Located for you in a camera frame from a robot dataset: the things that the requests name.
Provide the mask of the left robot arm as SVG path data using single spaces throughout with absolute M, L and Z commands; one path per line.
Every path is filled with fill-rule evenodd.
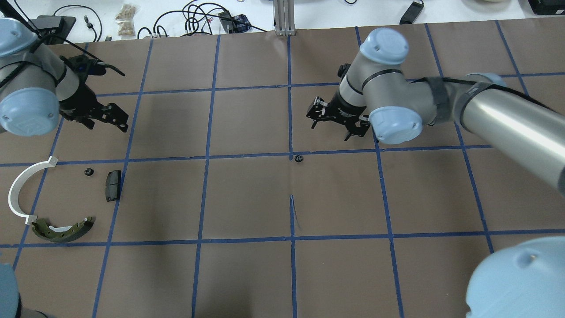
M 128 130 L 128 115 L 117 104 L 103 105 L 87 86 L 91 75 L 117 67 L 82 50 L 75 57 L 57 56 L 20 21 L 1 19 L 1 131 L 18 136 L 50 133 L 61 118 L 93 129 L 95 121 Z

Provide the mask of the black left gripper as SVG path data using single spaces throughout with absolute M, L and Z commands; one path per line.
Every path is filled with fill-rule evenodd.
M 121 132 L 127 133 L 129 115 L 117 104 L 103 105 L 97 100 L 96 94 L 87 86 L 88 76 L 103 76 L 107 69 L 125 76 L 117 67 L 87 56 L 59 57 L 69 67 L 67 74 L 76 75 L 79 82 L 75 92 L 59 103 L 59 113 L 67 121 L 76 121 L 87 129 L 94 129 L 95 121 L 109 123 L 116 126 Z

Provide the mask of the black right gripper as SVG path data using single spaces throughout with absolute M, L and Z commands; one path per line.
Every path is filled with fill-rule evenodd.
M 315 129 L 320 121 L 333 121 L 347 129 L 344 141 L 355 135 L 365 135 L 370 128 L 370 122 L 363 117 L 366 106 L 355 106 L 348 103 L 339 92 L 336 92 L 329 102 L 316 96 L 309 105 L 307 117 L 313 121 L 311 129 Z

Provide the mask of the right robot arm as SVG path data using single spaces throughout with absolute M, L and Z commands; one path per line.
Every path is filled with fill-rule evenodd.
M 316 97 L 306 116 L 316 125 L 333 121 L 347 138 L 373 129 L 384 144 L 415 139 L 425 125 L 454 121 L 564 193 L 564 117 L 508 88 L 497 74 L 425 77 L 408 82 L 401 65 L 408 41 L 391 28 L 376 28 L 352 63 L 338 70 L 329 102 Z M 562 318 L 563 236 L 542 237 L 485 258 L 466 291 L 468 318 Z

